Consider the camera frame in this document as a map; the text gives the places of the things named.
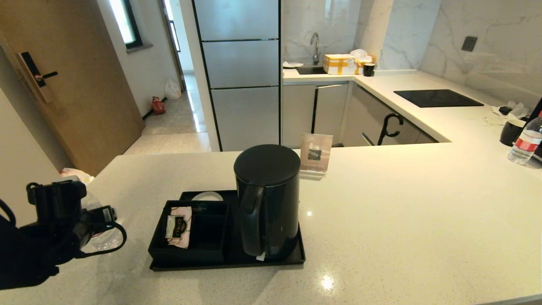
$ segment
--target kitchen sink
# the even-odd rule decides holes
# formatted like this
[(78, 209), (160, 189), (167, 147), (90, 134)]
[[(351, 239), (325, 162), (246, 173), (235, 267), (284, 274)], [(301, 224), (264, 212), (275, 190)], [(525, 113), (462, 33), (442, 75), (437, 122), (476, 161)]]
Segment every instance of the kitchen sink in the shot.
[(299, 74), (327, 74), (324, 67), (299, 67), (296, 70)]

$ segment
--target red bag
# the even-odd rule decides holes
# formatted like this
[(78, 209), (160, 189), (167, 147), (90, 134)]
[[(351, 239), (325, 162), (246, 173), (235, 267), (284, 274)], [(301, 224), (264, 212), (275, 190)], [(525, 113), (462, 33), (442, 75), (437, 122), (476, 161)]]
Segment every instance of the red bag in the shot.
[(166, 105), (159, 97), (152, 97), (152, 110), (155, 115), (162, 115), (166, 113)]

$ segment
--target black cup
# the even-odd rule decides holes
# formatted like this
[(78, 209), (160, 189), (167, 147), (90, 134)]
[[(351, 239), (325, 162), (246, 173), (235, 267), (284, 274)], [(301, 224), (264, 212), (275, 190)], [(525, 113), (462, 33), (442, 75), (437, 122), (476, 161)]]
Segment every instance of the black cup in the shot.
[(508, 120), (501, 132), (501, 143), (507, 146), (512, 146), (512, 143), (518, 139), (521, 131), (525, 126), (525, 121), (518, 119)]
[(375, 74), (375, 64), (366, 63), (363, 65), (363, 75), (364, 76), (373, 76)]

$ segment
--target kettle lid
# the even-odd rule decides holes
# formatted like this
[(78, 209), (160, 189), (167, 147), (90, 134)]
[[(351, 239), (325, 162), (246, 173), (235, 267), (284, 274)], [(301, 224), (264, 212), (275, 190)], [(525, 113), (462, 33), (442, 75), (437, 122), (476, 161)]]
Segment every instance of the kettle lid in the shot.
[(235, 175), (262, 187), (282, 184), (299, 173), (301, 161), (290, 148), (264, 144), (243, 151), (235, 160)]

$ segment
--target tea bag packet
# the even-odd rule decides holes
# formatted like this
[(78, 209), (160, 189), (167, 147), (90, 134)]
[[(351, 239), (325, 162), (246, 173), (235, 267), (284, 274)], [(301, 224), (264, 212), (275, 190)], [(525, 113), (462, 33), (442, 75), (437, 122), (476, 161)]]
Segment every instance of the tea bag packet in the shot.
[(333, 136), (301, 135), (301, 170), (326, 172), (330, 162)]
[(187, 249), (191, 224), (192, 207), (172, 207), (171, 215), (167, 216), (167, 244)]

